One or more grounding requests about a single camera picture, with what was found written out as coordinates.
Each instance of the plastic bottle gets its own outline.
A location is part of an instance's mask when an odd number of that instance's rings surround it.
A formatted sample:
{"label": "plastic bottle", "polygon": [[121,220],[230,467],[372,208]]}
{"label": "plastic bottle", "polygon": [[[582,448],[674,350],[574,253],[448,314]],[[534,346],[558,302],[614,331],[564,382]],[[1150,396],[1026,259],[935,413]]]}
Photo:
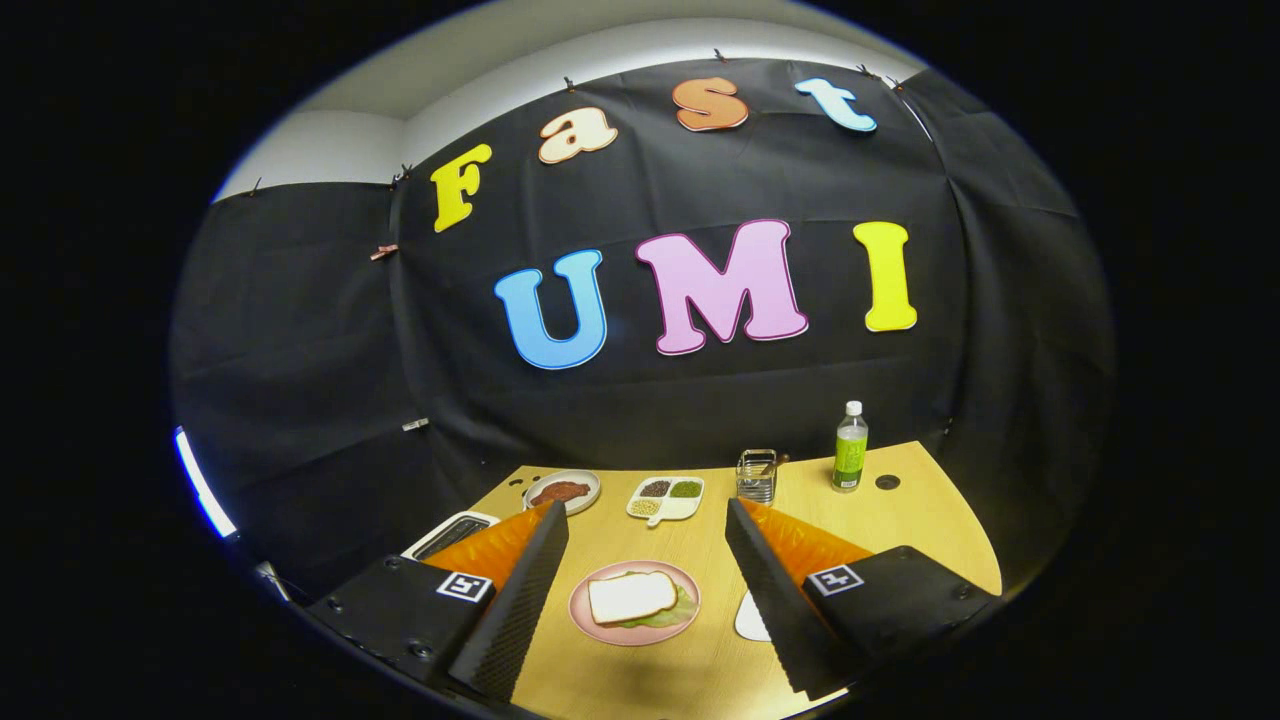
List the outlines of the plastic bottle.
{"label": "plastic bottle", "polygon": [[831,487],[836,492],[854,492],[863,478],[863,460],[867,457],[869,428],[863,420],[863,404],[850,400],[845,404],[845,419],[836,425],[836,469]]}

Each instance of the blue letter u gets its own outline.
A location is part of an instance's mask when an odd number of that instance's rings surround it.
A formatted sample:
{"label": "blue letter u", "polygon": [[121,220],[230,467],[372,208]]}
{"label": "blue letter u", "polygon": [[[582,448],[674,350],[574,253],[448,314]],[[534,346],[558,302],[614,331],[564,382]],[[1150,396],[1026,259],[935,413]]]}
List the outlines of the blue letter u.
{"label": "blue letter u", "polygon": [[580,250],[552,265],[557,275],[568,281],[568,291],[577,313],[577,332],[568,340],[547,334],[543,309],[538,304],[538,286],[543,274],[535,269],[512,273],[493,286],[493,293],[507,307],[507,325],[516,351],[530,365],[544,370],[563,370],[586,363],[604,347],[608,327],[604,302],[595,282],[595,268],[604,258],[599,250]]}

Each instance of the ceiling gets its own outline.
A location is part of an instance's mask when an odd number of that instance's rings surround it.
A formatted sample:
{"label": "ceiling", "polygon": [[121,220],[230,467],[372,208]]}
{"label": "ceiling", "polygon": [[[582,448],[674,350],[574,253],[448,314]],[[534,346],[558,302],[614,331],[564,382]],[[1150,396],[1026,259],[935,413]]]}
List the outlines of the ceiling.
{"label": "ceiling", "polygon": [[[731,18],[818,32],[902,63],[927,64],[897,46],[803,3],[785,0],[495,0],[453,15],[351,69],[296,111],[351,110],[410,119],[486,72],[582,35],[649,20]],[[452,58],[466,58],[458,68]]]}

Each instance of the wooden table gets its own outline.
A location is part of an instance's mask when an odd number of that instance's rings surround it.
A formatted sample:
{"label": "wooden table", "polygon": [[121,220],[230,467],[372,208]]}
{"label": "wooden table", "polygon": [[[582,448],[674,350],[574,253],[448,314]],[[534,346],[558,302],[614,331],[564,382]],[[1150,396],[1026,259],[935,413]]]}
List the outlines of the wooden table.
{"label": "wooden table", "polygon": [[[563,468],[522,466],[472,510],[498,518],[520,512],[534,475]],[[778,469],[773,507],[881,552],[910,544],[978,587],[1002,591],[996,553],[964,497],[918,442],[867,452],[863,483],[831,489],[832,459],[787,462]],[[552,719],[777,720],[844,693],[810,702],[791,692],[773,644],[748,641],[733,629],[746,593],[724,541],[726,501],[735,496],[733,468],[696,470],[596,470],[600,496],[568,518],[570,541],[534,634],[512,702]],[[876,478],[901,479],[895,489]],[[649,529],[626,514],[640,480],[696,475],[703,503],[687,520]],[[516,478],[522,483],[509,486]],[[568,597],[588,574],[623,560],[659,560],[689,573],[701,591],[701,610],[681,634],[645,647],[602,643],[568,615]]]}

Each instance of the pink letter m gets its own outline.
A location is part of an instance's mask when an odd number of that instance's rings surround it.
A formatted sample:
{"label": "pink letter m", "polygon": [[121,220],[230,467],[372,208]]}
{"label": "pink letter m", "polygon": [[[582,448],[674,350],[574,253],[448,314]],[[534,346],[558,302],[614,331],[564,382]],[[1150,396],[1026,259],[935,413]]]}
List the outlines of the pink letter m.
{"label": "pink letter m", "polygon": [[787,272],[790,234],[782,220],[742,223],[723,273],[684,234],[664,234],[636,246],[636,258],[653,268],[658,283],[664,327],[658,352],[684,355],[707,345],[707,334],[694,328],[690,306],[698,307],[721,342],[733,340],[748,296],[751,319],[744,327],[746,337],[782,340],[805,332],[809,318],[796,307]]}

